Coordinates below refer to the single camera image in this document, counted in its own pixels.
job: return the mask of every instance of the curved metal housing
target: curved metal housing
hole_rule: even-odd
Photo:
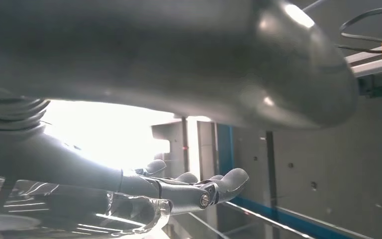
[[[0,1],[0,98],[86,100],[264,129],[354,111],[338,50],[282,0]]]

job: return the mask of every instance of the gray wall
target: gray wall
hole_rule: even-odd
[[[266,198],[269,188],[267,169],[267,146],[263,130],[250,128],[233,129],[234,166],[244,169],[250,176],[250,181],[240,197],[265,204],[270,199]]]
[[[274,139],[280,207],[382,238],[382,98],[360,97],[341,126]]]

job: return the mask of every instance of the blue stripe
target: blue stripe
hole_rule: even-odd
[[[278,219],[276,221],[278,223],[287,225],[293,229],[296,229],[302,233],[308,234],[317,239],[351,239],[350,237],[332,231],[331,229],[322,227],[312,222],[302,220],[301,218],[272,209],[270,207],[266,207],[264,205],[261,205],[259,203],[253,202],[245,198],[234,198],[231,200],[231,203],[234,203],[238,206],[246,208],[250,211],[253,211],[270,219],[273,219],[273,215],[277,215]]]
[[[217,150],[219,172],[225,175],[234,168],[232,127],[224,124],[217,125]]]

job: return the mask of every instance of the screw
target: screw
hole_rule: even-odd
[[[201,204],[203,207],[207,207],[207,205],[208,205],[208,201],[209,201],[208,195],[204,194],[204,195],[201,196],[201,198],[200,198],[200,204]]]
[[[311,188],[313,189],[313,191],[317,191],[317,183],[311,182]]]

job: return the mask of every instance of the bright window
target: bright window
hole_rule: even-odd
[[[132,106],[52,101],[42,120],[52,124],[47,133],[79,147],[90,160],[112,168],[140,168],[170,151],[169,141],[153,138],[151,125],[173,118],[172,113]]]

